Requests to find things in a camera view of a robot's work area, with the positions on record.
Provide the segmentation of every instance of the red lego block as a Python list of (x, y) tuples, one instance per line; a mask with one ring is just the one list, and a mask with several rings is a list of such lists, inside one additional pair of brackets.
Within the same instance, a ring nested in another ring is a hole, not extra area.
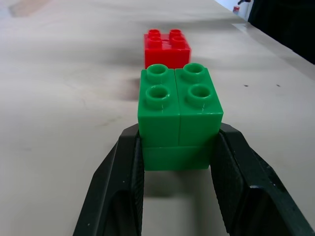
[(190, 60), (190, 46), (179, 29), (161, 34), (151, 29), (144, 35), (144, 67), (163, 64), (170, 69), (183, 68)]

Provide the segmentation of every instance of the table surface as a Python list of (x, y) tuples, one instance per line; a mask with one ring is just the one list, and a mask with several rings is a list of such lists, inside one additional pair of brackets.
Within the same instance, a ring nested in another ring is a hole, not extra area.
[[(142, 35), (179, 28), (315, 228), (315, 67), (213, 0), (36, 0), (0, 20), (0, 235), (70, 236), (137, 123)], [(227, 235), (210, 170), (145, 174), (144, 236)]]

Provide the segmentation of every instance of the toy block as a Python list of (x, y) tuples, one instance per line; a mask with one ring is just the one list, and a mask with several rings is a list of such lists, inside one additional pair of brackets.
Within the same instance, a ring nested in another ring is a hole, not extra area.
[(142, 148), (146, 171), (207, 169), (213, 147)]
[(141, 71), (138, 123), (142, 147), (178, 146), (180, 111), (173, 69), (154, 64)]
[(213, 146), (223, 110), (208, 69), (189, 63), (175, 69), (181, 114), (179, 146)]
[(152, 64), (163, 64), (168, 68), (183, 68), (189, 63), (191, 49), (179, 29), (161, 34), (151, 29), (144, 35), (145, 68)]

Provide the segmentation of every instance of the green lego block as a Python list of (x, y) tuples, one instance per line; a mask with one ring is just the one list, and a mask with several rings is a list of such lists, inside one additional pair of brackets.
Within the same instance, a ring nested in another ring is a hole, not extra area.
[(181, 113), (179, 146), (213, 146), (223, 110), (208, 69), (189, 63), (175, 69)]
[(138, 123), (142, 147), (178, 146), (180, 110), (173, 69), (154, 64), (141, 71)]
[(213, 147), (142, 148), (146, 171), (181, 171), (207, 169)]

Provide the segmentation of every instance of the black object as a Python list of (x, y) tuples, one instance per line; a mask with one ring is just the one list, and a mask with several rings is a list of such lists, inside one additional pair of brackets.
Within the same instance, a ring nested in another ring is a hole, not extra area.
[(95, 171), (74, 236), (139, 236), (144, 165), (138, 125), (125, 129)]
[(314, 0), (255, 0), (248, 22), (315, 64), (314, 13)]
[(237, 4), (241, 5), (243, 2), (251, 2), (251, 0), (240, 0)]
[[(211, 174), (231, 236), (315, 236), (274, 170), (222, 124)], [(141, 236), (144, 167), (138, 125), (95, 172), (73, 236)]]

